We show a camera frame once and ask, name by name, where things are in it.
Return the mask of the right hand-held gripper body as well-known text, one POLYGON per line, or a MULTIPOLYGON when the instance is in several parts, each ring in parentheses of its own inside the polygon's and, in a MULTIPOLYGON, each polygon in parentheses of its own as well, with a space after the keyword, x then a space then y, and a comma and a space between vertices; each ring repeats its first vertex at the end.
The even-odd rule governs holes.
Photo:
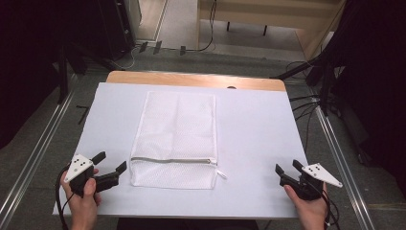
POLYGON ((320 163, 308 166, 303 165, 304 174, 299 176, 299 185, 291 186, 297 196, 303 200, 315 200, 322 196, 324 183, 343 187, 343 183, 335 178, 320 163))

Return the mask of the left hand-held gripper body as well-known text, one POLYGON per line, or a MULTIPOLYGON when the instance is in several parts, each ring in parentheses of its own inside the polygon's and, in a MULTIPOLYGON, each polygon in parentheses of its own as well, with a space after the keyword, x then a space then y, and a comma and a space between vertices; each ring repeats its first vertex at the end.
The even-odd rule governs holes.
POLYGON ((76 154, 64 177, 64 182, 69 184, 71 191, 80 197, 83 197, 84 185, 87 180, 94 176, 95 165, 91 159, 81 154, 76 154))

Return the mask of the white mesh laundry bag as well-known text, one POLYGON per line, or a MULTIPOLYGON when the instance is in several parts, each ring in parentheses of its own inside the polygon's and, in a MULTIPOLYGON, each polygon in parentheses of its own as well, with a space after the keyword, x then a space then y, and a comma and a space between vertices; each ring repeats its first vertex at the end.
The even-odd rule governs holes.
POLYGON ((130 154, 131 184, 211 190, 217 164, 216 96, 148 92, 130 154))

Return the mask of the person's right hand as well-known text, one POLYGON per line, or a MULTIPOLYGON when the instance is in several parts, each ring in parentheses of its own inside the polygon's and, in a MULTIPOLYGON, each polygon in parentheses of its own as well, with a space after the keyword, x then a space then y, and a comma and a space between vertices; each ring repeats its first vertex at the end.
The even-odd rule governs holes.
POLYGON ((323 223, 325 225, 327 205, 322 198, 310 201, 303 200, 297 196, 291 186, 284 185, 283 188, 295 206, 302 227, 303 224, 309 223, 323 223))

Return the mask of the person's left hand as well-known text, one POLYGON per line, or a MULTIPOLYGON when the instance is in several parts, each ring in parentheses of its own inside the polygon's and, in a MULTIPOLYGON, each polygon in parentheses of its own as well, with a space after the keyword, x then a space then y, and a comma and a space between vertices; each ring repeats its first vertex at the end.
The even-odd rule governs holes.
POLYGON ((90 177, 84 185, 83 197, 74 194, 68 183, 64 182, 67 172, 62 174, 60 185, 65 195, 69 198, 68 205, 71 211, 73 221, 92 221, 96 224, 98 217, 98 206, 102 202, 101 196, 96 192, 96 180, 90 177))

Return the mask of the white table mat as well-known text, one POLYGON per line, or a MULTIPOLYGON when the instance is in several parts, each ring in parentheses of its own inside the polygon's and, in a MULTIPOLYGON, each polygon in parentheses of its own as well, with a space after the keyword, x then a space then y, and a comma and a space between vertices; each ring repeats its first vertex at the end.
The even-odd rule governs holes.
MULTIPOLYGON (((102 83, 80 136, 77 153, 106 157, 110 173, 128 162, 148 84, 102 83)), ((118 186, 102 192, 99 212, 113 217, 290 219, 294 205, 275 172, 297 176, 293 160, 306 161, 285 91, 213 88, 216 98, 218 167, 211 190, 134 187, 124 172, 118 186)))

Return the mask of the black metal stand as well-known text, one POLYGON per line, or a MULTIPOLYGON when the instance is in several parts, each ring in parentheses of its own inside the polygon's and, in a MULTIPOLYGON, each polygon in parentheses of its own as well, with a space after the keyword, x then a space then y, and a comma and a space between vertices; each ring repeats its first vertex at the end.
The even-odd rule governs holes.
POLYGON ((319 81, 322 81, 322 86, 319 92, 319 106, 325 116, 327 116, 327 99, 329 89, 334 79, 334 70, 338 66, 339 58, 335 55, 322 52, 317 57, 308 61, 301 61, 300 65, 293 69, 287 70, 284 73, 273 77, 273 80, 284 81, 294 75, 303 72, 310 68, 310 72, 305 78, 308 86, 315 86, 319 81))
POLYGON ((90 50, 72 42, 63 43, 58 50, 58 104, 61 104, 68 95, 67 63, 70 63, 70 66, 75 73, 84 74, 86 72, 86 64, 82 56, 91 58, 93 61, 109 71, 116 70, 115 66, 113 66, 111 63, 107 62, 103 58, 97 56, 90 50))

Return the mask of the person's dark clothing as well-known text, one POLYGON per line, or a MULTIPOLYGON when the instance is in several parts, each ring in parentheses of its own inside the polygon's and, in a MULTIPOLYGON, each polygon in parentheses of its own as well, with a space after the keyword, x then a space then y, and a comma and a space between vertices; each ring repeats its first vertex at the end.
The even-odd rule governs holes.
POLYGON ((120 218, 117 230, 259 230, 254 220, 191 218, 120 218))

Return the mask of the black curtain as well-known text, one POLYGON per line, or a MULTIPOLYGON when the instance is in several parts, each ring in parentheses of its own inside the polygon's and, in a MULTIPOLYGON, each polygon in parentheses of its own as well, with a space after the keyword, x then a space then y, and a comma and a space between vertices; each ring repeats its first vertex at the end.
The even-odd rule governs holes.
POLYGON ((90 0, 0 0, 0 149, 57 87, 64 63, 84 73, 75 28, 90 0))
POLYGON ((333 92, 367 132, 361 150, 406 197, 406 0, 348 0, 334 37, 345 69, 333 92))

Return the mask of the wooden table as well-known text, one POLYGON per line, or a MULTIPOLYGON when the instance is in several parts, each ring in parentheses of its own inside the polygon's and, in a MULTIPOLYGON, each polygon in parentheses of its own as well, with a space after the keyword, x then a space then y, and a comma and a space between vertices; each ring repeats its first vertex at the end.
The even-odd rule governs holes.
POLYGON ((137 83, 212 88, 234 87, 236 89, 248 90, 286 91, 282 80, 244 78, 224 75, 112 71, 109 73, 106 81, 110 83, 137 83))

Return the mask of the dark equipment cabinet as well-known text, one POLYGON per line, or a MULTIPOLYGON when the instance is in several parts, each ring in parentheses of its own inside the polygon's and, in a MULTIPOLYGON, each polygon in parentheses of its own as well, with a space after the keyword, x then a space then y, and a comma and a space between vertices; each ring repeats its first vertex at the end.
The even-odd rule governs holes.
POLYGON ((107 56, 117 60, 134 47, 125 0, 98 0, 98 3, 106 32, 107 56))

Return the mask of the light wooden bench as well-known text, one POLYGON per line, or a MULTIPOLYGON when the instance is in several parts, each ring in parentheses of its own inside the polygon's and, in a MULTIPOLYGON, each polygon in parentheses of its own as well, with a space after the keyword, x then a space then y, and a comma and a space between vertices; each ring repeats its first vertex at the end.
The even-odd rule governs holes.
POLYGON ((295 29, 304 58, 315 58, 347 0, 216 0, 219 21, 295 29))

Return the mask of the metal floor rail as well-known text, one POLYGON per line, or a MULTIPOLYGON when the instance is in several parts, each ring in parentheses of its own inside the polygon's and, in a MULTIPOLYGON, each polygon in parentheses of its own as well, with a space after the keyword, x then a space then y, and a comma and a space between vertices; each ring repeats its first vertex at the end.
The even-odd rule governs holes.
POLYGON ((66 98, 56 106, 56 109, 50 118, 50 121, 42 131, 34 149, 26 161, 21 173, 18 175, 13 186, 8 192, 5 201, 0 208, 0 230, 7 230, 12 216, 17 209, 23 195, 34 177, 49 144, 51 143, 56 130, 72 101, 74 91, 70 91, 66 98))
POLYGON ((345 155, 337 140, 334 130, 329 122, 328 117, 324 114, 321 108, 317 108, 317 116, 322 126, 323 132, 327 138, 327 142, 337 166, 338 172, 341 175, 343 186, 345 187, 350 204, 357 217, 361 230, 376 230, 372 222, 367 204, 360 193, 358 186, 351 173, 345 155))

